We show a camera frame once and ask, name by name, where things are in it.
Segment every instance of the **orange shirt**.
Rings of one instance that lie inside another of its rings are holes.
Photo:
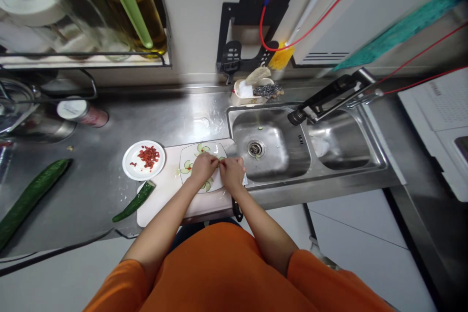
[[[288,277],[267,265],[255,239],[230,223],[209,226],[164,260],[153,287],[140,264],[121,262],[86,312],[393,311],[356,275],[296,251]]]

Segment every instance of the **forearm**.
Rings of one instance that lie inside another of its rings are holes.
[[[123,260],[134,259],[145,270],[150,284],[155,280],[162,261],[167,255],[177,230],[195,194],[201,185],[192,177],[151,220],[133,242]]]
[[[287,276],[289,259],[299,250],[290,236],[261,208],[245,188],[233,195],[238,202],[265,261]]]

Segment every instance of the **drain strainer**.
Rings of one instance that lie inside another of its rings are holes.
[[[265,145],[260,140],[252,140],[247,144],[247,152],[258,159],[265,153]]]

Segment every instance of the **cucumber slice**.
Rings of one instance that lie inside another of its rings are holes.
[[[0,222],[0,251],[31,212],[36,203],[55,184],[63,172],[65,172],[69,161],[68,159],[61,159],[47,166],[46,169],[29,183],[19,196],[19,199]]]
[[[118,215],[112,218],[112,221],[114,223],[119,222],[124,218],[127,218],[133,212],[135,212],[141,205],[143,205],[143,203],[151,195],[155,187],[156,185],[154,185],[153,182],[147,180],[145,182],[145,185],[143,185],[143,188],[141,188],[141,190],[138,192],[135,198],[128,204],[127,207],[125,207],[125,209],[122,212],[120,212]]]

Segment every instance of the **person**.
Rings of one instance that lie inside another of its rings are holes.
[[[253,236],[230,218],[207,227],[183,226],[177,233],[192,199],[218,166]],[[84,311],[393,311],[353,273],[332,270],[299,250],[244,188],[245,171],[242,158],[219,162],[199,155],[191,176]]]

